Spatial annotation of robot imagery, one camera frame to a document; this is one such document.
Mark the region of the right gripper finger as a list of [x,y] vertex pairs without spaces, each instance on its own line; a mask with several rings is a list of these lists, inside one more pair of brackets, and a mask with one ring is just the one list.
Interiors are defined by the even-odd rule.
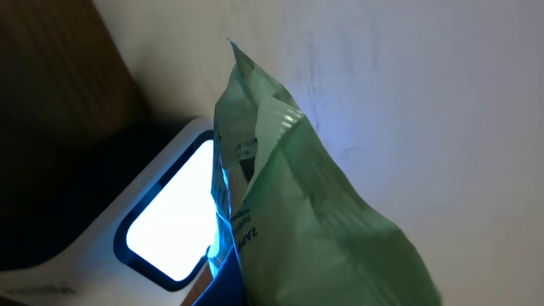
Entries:
[[235,248],[232,247],[219,272],[193,306],[246,306],[246,288]]

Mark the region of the pale green wipes packet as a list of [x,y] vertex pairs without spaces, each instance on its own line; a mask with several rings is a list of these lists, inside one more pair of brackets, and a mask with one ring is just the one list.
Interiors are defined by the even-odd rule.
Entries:
[[243,51],[213,118],[212,197],[248,305],[439,305],[416,248],[369,206],[295,99]]

